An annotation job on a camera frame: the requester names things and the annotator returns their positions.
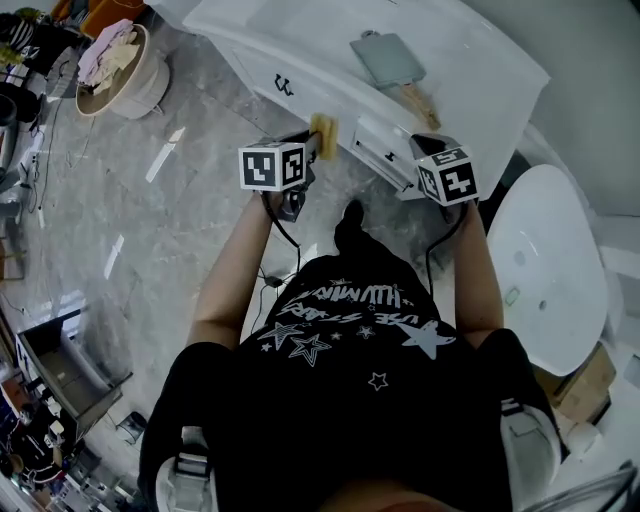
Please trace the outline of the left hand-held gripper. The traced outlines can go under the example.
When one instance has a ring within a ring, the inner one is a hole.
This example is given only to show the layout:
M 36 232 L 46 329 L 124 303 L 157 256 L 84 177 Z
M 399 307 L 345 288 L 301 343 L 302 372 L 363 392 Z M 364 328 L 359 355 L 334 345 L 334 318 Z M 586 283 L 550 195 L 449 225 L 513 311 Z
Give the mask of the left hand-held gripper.
M 315 181 L 311 164 L 322 153 L 320 131 L 302 131 L 281 139 L 263 138 L 238 149 L 240 187 L 260 193 L 280 193 L 276 216 L 295 222 Z

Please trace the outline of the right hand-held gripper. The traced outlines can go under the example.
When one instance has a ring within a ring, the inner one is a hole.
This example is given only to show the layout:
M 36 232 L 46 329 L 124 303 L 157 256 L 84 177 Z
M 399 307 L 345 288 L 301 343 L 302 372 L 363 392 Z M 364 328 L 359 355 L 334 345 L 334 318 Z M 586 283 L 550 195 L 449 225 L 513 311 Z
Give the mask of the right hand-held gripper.
M 471 152 L 454 138 L 413 134 L 409 139 L 420 190 L 440 207 L 465 205 L 479 198 Z

